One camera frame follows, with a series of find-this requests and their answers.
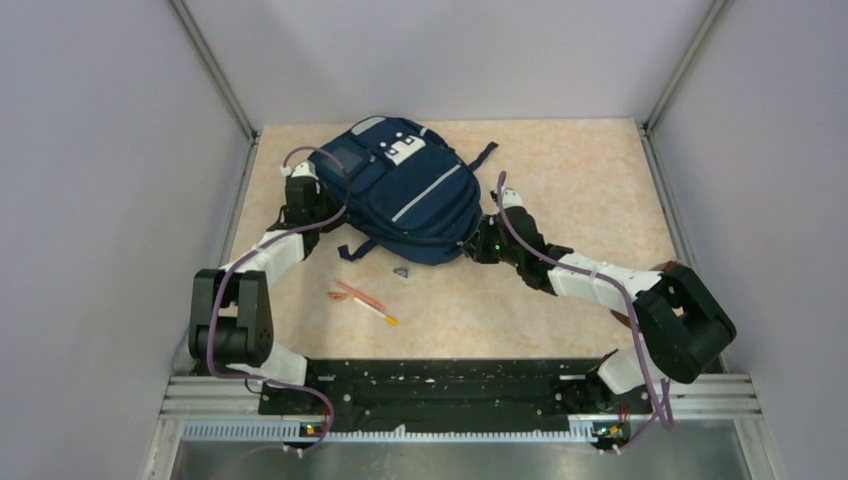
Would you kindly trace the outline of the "navy blue backpack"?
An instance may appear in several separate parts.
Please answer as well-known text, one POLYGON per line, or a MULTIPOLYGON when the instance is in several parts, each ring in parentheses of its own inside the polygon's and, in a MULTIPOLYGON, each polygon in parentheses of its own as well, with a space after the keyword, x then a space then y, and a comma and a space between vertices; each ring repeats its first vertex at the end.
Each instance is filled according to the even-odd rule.
POLYGON ((467 163, 426 126, 371 116, 313 152, 318 180, 367 238, 355 251, 339 247, 339 256, 357 261, 381 247, 422 265, 458 258, 483 216, 475 172, 497 146, 467 163))

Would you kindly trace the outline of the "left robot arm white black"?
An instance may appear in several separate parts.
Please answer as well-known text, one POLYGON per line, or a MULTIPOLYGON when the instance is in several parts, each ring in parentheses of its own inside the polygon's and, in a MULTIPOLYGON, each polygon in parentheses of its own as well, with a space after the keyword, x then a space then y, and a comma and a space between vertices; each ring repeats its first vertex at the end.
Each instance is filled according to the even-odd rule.
POLYGON ((274 340, 270 287, 309 256, 323 231, 344 222, 349 198, 311 176, 292 177, 278 221, 261 239, 231 263, 195 274, 187 348, 211 375, 283 387, 297 413, 317 407, 321 388, 306 377, 307 359, 274 340))

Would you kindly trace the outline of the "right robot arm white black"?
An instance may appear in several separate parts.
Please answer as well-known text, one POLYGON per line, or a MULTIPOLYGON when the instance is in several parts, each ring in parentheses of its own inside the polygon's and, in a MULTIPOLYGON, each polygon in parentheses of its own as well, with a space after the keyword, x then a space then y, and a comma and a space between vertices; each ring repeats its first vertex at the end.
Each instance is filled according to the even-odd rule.
POLYGON ((523 207, 484 216, 462 250, 476 263, 513 266, 531 289, 591 301, 625 320, 632 345, 606 355, 587 376, 587 400, 600 412, 655 380, 693 383, 737 336, 690 267, 670 261, 635 270, 594 260, 546 242, 523 207))

